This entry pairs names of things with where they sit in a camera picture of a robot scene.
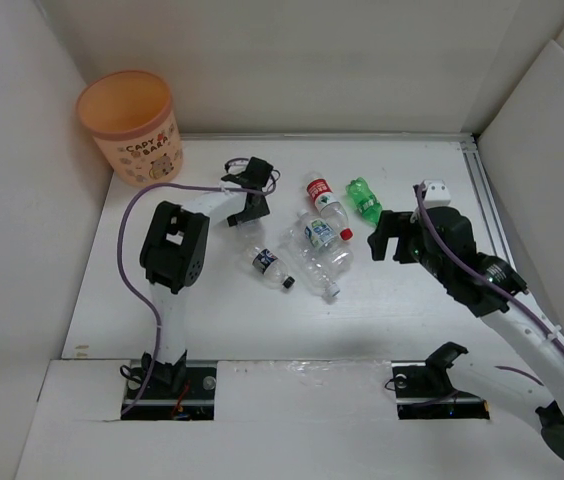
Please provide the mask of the green plastic bottle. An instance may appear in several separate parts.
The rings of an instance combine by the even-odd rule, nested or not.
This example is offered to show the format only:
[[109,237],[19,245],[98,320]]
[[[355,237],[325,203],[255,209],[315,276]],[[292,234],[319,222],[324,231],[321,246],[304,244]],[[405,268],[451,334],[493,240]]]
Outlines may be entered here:
[[377,225],[383,210],[381,203],[362,177],[352,180],[346,186],[346,193],[356,211],[369,223]]

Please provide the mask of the red label plastic bottle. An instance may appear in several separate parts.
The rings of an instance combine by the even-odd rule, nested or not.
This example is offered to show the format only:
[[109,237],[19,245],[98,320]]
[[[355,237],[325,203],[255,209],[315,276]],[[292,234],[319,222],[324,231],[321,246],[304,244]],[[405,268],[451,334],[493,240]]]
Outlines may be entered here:
[[309,172],[304,179],[306,191],[319,215],[343,241],[353,238],[349,218],[339,198],[321,173]]

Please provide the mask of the white green label bottle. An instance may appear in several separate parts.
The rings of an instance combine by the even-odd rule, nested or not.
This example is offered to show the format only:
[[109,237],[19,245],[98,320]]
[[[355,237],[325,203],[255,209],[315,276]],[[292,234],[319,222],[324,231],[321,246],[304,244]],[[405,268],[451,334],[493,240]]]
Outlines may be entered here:
[[297,212],[297,218],[312,251],[334,275],[344,274],[352,267],[353,252],[326,220],[304,209]]

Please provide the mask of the dark label black cap bottle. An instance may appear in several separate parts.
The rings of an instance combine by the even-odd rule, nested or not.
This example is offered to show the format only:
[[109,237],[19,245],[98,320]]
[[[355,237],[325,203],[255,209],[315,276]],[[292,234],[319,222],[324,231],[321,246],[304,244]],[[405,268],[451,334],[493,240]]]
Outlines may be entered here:
[[286,263],[270,249],[259,244],[250,245],[244,252],[246,263],[272,289],[288,291],[295,284]]

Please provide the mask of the clear crushed plastic bottle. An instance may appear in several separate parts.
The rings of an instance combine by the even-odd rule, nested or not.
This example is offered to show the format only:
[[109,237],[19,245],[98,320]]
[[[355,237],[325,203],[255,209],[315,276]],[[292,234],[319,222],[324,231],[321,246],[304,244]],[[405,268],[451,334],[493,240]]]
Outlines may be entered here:
[[280,246],[311,292],[332,303],[340,287],[308,240],[297,229],[288,228],[280,234]]

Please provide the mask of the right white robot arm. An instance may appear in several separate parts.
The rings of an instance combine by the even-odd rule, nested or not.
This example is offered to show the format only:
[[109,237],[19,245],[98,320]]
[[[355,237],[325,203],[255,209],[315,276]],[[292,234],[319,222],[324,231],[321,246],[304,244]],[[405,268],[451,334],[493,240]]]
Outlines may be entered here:
[[470,220],[458,210],[421,203],[413,212],[384,211],[368,238],[373,260],[397,242],[394,261],[418,264],[445,292],[505,340],[529,367],[481,364],[466,347],[446,342],[421,360],[418,380],[429,411],[460,393],[493,403],[535,430],[564,461],[564,335],[543,318],[523,278],[505,260],[482,253]]

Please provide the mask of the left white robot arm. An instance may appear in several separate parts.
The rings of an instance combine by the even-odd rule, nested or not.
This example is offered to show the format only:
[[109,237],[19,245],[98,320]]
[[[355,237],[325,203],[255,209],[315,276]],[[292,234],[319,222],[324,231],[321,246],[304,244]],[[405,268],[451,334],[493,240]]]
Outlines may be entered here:
[[154,211],[140,252],[140,265],[150,284],[158,314],[155,351],[142,358],[149,385],[174,396],[186,381],[186,289],[198,280],[211,227],[235,227],[270,213],[265,192],[275,184],[274,167],[252,157],[221,185],[175,204],[163,201]]

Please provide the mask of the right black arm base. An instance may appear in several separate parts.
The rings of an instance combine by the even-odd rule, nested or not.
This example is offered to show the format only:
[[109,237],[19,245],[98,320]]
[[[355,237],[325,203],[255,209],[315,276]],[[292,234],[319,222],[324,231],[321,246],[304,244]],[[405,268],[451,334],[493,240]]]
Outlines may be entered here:
[[400,420],[489,420],[487,403],[456,389],[448,370],[468,350],[447,342],[424,360],[391,362],[391,377],[384,389],[395,395]]

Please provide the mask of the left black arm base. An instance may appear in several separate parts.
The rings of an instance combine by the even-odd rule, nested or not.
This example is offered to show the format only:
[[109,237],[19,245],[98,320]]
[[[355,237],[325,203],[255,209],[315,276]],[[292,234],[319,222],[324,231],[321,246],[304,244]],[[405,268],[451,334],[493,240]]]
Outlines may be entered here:
[[121,406],[124,421],[212,421],[215,413],[217,363],[187,360],[157,362],[143,392],[151,356],[122,365],[119,373],[126,382]]

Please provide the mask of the orange capybara plastic bin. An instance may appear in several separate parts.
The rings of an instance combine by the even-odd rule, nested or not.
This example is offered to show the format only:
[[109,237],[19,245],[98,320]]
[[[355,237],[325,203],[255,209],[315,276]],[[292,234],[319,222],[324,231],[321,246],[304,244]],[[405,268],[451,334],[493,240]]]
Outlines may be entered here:
[[125,70],[86,87],[76,113],[115,173],[144,188],[178,175],[183,147],[169,85],[160,76]]

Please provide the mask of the aluminium rail right edge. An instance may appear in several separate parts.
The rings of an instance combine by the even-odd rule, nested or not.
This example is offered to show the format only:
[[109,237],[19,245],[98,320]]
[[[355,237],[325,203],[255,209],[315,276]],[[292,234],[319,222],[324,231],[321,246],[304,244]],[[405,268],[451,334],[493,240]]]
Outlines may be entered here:
[[460,149],[471,177],[491,248],[497,256],[516,267],[475,137],[465,135],[460,141]]

